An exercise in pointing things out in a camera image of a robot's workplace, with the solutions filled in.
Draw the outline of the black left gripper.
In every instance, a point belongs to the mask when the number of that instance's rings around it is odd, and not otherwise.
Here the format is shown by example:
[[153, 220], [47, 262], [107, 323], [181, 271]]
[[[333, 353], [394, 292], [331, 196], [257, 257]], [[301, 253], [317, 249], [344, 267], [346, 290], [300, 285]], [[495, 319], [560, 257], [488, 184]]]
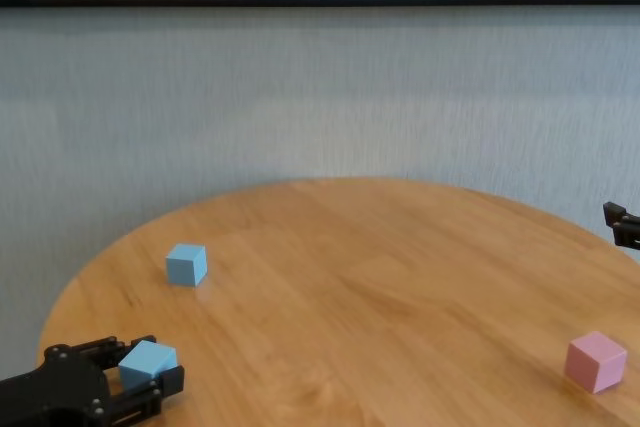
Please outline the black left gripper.
[[3, 426], [135, 426], [162, 412], [165, 398], [184, 389], [184, 367], [111, 397], [105, 371], [118, 366], [140, 342], [115, 336], [44, 351], [40, 366], [1, 381]]

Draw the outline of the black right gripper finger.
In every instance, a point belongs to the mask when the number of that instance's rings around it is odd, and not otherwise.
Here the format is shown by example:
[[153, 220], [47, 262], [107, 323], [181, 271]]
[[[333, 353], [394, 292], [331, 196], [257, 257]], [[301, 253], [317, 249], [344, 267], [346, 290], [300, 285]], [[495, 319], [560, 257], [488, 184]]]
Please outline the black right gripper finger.
[[639, 250], [640, 220], [613, 202], [603, 204], [605, 224], [612, 229], [614, 244], [619, 247]]

